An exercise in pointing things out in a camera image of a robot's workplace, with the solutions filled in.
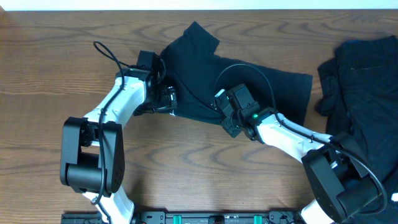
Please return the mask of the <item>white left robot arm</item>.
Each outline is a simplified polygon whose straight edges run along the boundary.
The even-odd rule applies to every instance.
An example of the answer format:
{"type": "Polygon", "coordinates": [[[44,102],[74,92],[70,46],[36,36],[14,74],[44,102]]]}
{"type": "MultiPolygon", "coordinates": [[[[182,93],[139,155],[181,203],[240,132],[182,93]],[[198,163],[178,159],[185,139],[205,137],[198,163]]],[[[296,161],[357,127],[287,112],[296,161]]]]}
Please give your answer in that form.
{"type": "Polygon", "coordinates": [[[122,181],[125,171],[123,128],[143,107],[175,102],[172,87],[160,86],[164,69],[143,66],[121,70],[104,100],[82,118],[63,125],[60,181],[82,194],[97,213],[64,213],[62,223],[133,223],[134,203],[122,181]]]}

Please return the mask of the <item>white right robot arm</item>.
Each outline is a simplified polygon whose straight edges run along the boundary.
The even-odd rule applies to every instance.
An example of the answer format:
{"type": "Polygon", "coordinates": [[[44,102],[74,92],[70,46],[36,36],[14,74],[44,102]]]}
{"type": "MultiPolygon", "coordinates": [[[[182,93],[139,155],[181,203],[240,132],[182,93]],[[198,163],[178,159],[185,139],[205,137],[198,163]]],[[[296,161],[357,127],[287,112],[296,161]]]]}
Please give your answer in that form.
{"type": "Polygon", "coordinates": [[[374,215],[388,203],[385,186],[348,134],[321,134],[291,122],[274,107],[261,108],[245,85],[220,90],[216,109],[232,137],[276,147],[302,163],[314,200],[301,209],[304,223],[343,223],[354,215],[374,215]]]}

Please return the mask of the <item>dark green t-shirt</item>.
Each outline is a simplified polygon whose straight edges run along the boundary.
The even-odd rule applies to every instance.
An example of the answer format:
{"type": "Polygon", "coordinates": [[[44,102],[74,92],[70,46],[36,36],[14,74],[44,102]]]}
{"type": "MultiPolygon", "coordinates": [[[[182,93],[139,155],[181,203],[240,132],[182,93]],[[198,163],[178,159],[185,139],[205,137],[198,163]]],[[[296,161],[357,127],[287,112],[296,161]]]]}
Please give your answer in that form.
{"type": "Polygon", "coordinates": [[[303,125],[313,77],[254,65],[215,54],[219,40],[193,22],[182,36],[160,54],[166,67],[163,85],[177,94],[174,115],[220,124],[224,114],[215,108],[214,96],[245,84],[261,107],[275,106],[287,119],[303,125]]]}

